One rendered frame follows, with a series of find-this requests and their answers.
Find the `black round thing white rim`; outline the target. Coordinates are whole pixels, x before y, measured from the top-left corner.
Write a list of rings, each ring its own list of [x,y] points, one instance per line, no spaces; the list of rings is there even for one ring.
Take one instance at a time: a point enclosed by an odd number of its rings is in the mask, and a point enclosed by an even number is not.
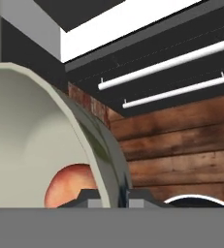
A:
[[[199,194],[184,194],[170,197],[165,200],[165,203],[171,204],[175,207],[224,207],[224,201],[215,197]]]

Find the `black cabinet front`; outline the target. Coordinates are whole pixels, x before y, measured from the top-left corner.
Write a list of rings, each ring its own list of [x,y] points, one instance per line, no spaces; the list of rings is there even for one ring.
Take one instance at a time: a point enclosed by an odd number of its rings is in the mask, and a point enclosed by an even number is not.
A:
[[[114,111],[133,116],[173,101],[125,109],[133,101],[224,73],[224,51],[100,90],[111,80],[224,41],[224,0],[203,0],[65,63],[68,80]]]

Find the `pale grey-green bowl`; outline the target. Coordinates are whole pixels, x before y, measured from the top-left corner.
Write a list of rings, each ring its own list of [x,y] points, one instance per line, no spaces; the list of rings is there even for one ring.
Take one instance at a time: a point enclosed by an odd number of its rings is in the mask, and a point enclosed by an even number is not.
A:
[[[103,207],[127,205],[130,172],[108,127],[33,71],[0,63],[0,207],[42,207],[73,164],[90,166]]]

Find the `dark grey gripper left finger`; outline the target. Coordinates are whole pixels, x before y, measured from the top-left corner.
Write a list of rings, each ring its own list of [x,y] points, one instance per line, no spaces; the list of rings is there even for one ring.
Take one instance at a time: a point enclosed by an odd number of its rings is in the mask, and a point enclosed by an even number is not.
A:
[[[76,199],[63,203],[60,207],[102,208],[102,201],[97,190],[82,189]]]

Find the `grey cabinet panel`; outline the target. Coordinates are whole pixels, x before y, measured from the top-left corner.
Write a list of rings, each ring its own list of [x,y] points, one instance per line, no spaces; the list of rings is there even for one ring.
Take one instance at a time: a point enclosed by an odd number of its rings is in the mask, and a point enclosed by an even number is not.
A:
[[[0,0],[0,16],[61,60],[60,27],[34,0]]]

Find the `orange-red peach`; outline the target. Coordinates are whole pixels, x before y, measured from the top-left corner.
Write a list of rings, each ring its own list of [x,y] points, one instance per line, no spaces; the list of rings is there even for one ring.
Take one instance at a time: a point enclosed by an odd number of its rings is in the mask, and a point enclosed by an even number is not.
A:
[[[88,164],[73,164],[60,170],[51,180],[45,194],[46,208],[56,208],[75,200],[82,189],[96,189]]]

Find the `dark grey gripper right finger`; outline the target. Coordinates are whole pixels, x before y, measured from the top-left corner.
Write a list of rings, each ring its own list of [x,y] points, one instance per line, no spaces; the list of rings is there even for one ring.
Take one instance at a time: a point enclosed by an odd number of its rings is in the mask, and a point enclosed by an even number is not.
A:
[[[168,208],[169,205],[163,201],[155,199],[149,190],[131,189],[128,193],[129,208]]]

